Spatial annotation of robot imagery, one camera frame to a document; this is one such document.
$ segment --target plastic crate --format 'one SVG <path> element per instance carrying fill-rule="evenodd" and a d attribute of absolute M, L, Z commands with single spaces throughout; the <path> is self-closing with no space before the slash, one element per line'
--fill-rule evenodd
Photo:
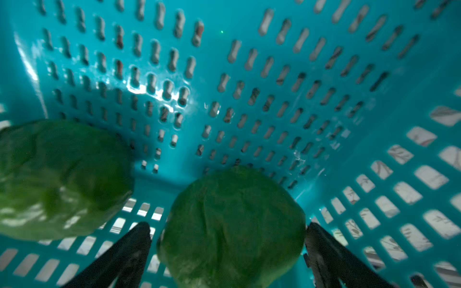
<path fill-rule="evenodd" d="M 138 159 L 135 200 L 91 236 L 0 236 L 0 287 L 62 285 L 139 221 L 155 241 L 182 189 L 234 164 L 388 281 L 461 283 L 461 2 L 0 5 L 0 126 L 88 123 Z M 141 287 L 174 288 L 155 245 L 148 260 Z M 312 279 L 300 258 L 273 286 Z"/>

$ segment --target blue plastic basket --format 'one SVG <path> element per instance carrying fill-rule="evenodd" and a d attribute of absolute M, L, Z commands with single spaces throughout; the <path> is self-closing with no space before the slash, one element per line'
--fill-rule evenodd
<path fill-rule="evenodd" d="M 62 285 L 139 221 L 155 241 L 180 191 L 236 163 L 388 281 L 459 287 L 460 1 L 0 6 L 0 126 L 67 118 L 139 159 L 133 199 L 91 236 L 0 237 L 0 287 Z M 148 261 L 141 287 L 174 288 L 155 246 Z M 312 279 L 300 258 L 273 286 Z"/>

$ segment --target perforated plastic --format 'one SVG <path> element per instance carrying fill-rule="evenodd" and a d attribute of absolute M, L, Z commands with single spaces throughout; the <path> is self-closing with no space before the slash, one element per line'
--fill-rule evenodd
<path fill-rule="evenodd" d="M 0 236 L 0 286 L 62 285 L 139 221 L 155 241 L 182 189 L 235 164 L 388 281 L 461 283 L 459 1 L 0 5 L 0 127 L 88 123 L 138 159 L 133 199 L 92 235 Z M 149 261 L 141 287 L 175 287 Z M 273 286 L 312 283 L 300 258 Z"/>

